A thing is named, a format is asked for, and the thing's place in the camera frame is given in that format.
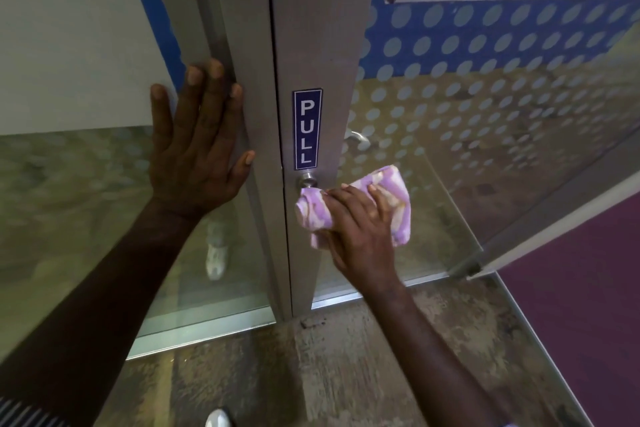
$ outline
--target finger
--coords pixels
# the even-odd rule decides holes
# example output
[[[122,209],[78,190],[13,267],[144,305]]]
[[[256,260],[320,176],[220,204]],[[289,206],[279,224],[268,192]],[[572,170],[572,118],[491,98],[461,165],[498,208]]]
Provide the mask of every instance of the finger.
[[[329,252],[331,253],[331,257],[333,259],[333,263],[335,264],[335,267],[340,271],[343,271],[344,269],[346,269],[344,259],[342,258],[342,255],[344,253],[344,245],[340,240],[340,235],[338,235],[337,233],[330,232],[328,230],[322,230],[319,233],[324,237],[324,239],[327,242],[327,245],[329,245]]]
[[[330,189],[327,193],[340,201],[340,203],[349,210],[349,213],[351,213],[351,216],[353,216],[354,221],[360,229],[366,230],[371,226],[371,218],[365,211],[364,206],[362,206],[353,194],[344,189]]]
[[[225,112],[222,115],[218,135],[209,152],[209,164],[212,166],[224,165],[227,169],[229,157],[236,144],[237,131],[242,123],[243,90],[238,83],[231,87],[231,95],[225,103]]]
[[[352,243],[360,233],[360,228],[358,228],[349,209],[327,192],[323,192],[322,198],[333,218],[333,230],[340,234],[344,242]]]
[[[235,197],[251,172],[251,163],[255,158],[255,152],[249,150],[237,160],[227,177],[227,196]]]
[[[153,85],[151,87],[151,119],[154,124],[154,133],[151,137],[154,149],[162,152],[171,145],[173,136],[169,95],[162,85]]]
[[[191,146],[205,155],[209,153],[218,133],[226,95],[225,67],[217,59],[212,59],[209,62],[209,77],[202,96],[198,123],[191,141]]]
[[[173,119],[172,146],[180,152],[187,150],[193,137],[193,128],[198,119],[203,82],[204,74],[202,70],[195,66],[189,66],[178,96],[178,107],[175,110],[175,118]]]
[[[369,217],[373,221],[378,221],[380,219],[380,214],[378,213],[376,204],[364,192],[362,192],[357,187],[353,187],[348,184],[342,184],[340,187],[343,188],[346,192],[350,192],[353,196],[355,196],[360,204],[362,204],[364,211],[367,212],[367,215],[369,215]]]
[[[390,225],[391,219],[393,218],[393,210],[391,209],[389,201],[387,201],[387,198],[382,194],[378,186],[369,184],[368,189],[371,197],[373,197],[373,200],[376,202],[376,206],[378,207],[380,220],[382,220],[385,225]]]

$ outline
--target door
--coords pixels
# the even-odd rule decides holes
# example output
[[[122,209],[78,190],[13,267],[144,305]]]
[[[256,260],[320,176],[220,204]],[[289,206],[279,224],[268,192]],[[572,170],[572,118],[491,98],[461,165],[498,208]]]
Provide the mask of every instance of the door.
[[[294,314],[355,294],[291,212],[293,92],[323,90],[320,187],[398,165],[410,283],[485,261],[637,128],[640,0],[272,1]]]
[[[268,0],[2,2],[0,356],[150,197],[150,84],[175,94],[185,64],[212,55],[247,95],[236,154],[251,145],[258,157],[188,240],[131,356],[290,317]],[[226,264],[221,277],[207,269],[212,251],[226,257],[213,263]]]

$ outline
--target purple wall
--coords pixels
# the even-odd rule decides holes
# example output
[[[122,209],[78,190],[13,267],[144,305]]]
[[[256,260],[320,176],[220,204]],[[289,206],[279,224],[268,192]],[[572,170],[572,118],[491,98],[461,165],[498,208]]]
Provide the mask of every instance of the purple wall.
[[[500,271],[596,427],[640,426],[640,193]]]

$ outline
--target purple and white cloth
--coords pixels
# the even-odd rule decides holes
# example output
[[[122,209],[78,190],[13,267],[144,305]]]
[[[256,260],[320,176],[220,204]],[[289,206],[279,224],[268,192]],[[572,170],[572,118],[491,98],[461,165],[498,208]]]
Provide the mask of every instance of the purple and white cloth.
[[[391,241],[393,245],[404,245],[409,241],[411,235],[411,204],[409,193],[406,190],[400,171],[395,165],[387,165],[351,183],[353,187],[364,191],[367,196],[371,197],[367,190],[369,184],[378,186],[393,210],[393,218],[391,220]],[[318,230],[331,230],[333,226],[331,213],[329,213],[326,204],[324,204],[320,189],[306,187],[300,192],[300,198],[296,203],[296,215],[300,225],[312,232],[311,246],[313,248],[327,249],[326,239],[314,233]]]

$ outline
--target hand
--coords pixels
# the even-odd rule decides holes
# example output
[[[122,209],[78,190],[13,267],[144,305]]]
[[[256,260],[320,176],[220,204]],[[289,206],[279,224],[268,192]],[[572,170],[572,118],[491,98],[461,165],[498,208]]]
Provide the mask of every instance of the hand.
[[[227,96],[224,67],[212,59],[208,76],[189,66],[175,119],[162,85],[151,87],[154,150],[149,177],[152,203],[163,211],[199,221],[233,199],[244,184],[255,152],[244,152],[229,170],[229,158],[242,121],[243,89]]]
[[[377,188],[368,189],[375,203],[346,184],[323,194],[333,218],[333,229],[325,232],[333,263],[365,299],[404,287],[394,268],[391,208]]]

